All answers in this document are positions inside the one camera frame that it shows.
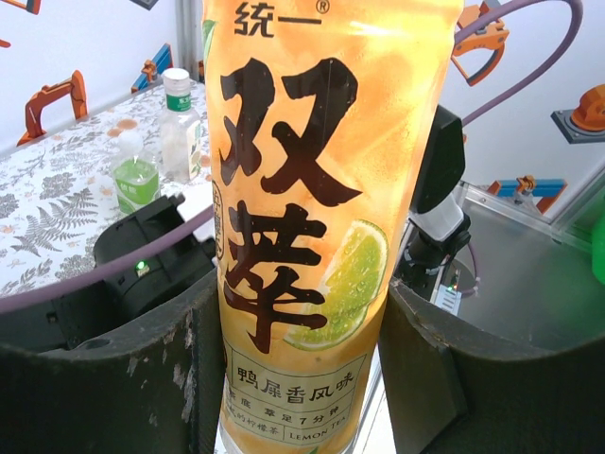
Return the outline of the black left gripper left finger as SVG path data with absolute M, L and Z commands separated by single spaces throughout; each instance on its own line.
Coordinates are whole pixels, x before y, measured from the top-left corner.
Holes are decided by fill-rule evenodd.
M 225 363 L 217 277 L 70 351 L 1 348 L 5 453 L 210 453 Z

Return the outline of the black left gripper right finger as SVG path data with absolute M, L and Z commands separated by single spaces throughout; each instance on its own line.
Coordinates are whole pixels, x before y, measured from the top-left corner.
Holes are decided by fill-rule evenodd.
M 600 453 L 604 340 L 559 352 L 485 332 L 392 280 L 379 355 L 400 453 Z

